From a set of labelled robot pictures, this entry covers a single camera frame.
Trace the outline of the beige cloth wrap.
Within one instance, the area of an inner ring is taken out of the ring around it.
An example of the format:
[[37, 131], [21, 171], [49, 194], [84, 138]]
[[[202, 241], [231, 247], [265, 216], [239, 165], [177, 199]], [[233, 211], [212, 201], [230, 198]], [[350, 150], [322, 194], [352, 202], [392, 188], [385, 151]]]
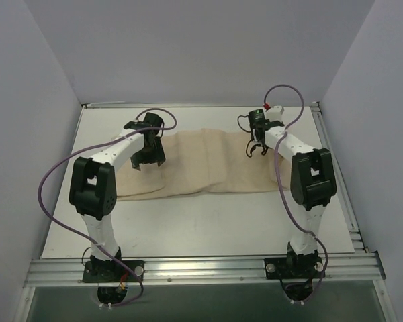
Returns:
[[274, 152], [246, 155], [249, 136], [218, 129], [178, 131], [161, 142], [162, 165], [140, 170], [126, 162], [116, 174], [119, 201], [159, 199], [193, 193], [262, 193], [278, 191]]

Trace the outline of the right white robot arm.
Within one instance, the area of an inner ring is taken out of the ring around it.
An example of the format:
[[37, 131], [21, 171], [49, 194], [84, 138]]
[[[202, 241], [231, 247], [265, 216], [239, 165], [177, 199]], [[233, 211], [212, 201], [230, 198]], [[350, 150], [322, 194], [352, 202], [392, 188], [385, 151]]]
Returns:
[[273, 151], [273, 166], [277, 183], [281, 184], [279, 157], [291, 165], [289, 189], [299, 207], [291, 214], [284, 204], [297, 233], [290, 241], [294, 254], [285, 259], [285, 269], [291, 276], [299, 277], [309, 269], [308, 255], [318, 250], [318, 236], [322, 215], [326, 206], [337, 193], [332, 154], [326, 148], [315, 148], [288, 133], [281, 121], [283, 111], [262, 109], [247, 115], [251, 141], [262, 147], [263, 153]]

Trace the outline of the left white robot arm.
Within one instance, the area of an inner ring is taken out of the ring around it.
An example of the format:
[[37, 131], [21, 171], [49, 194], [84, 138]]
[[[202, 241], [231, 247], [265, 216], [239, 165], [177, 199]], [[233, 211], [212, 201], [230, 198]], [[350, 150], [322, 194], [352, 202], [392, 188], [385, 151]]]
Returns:
[[119, 142], [89, 158], [73, 163], [69, 202], [81, 215], [91, 240], [91, 258], [99, 260], [98, 274], [106, 281], [117, 280], [122, 273], [120, 247], [114, 237], [111, 212], [117, 202], [116, 172], [127, 162], [135, 170], [142, 165], [160, 166], [166, 160], [159, 128], [163, 119], [146, 113], [142, 121], [128, 122]]

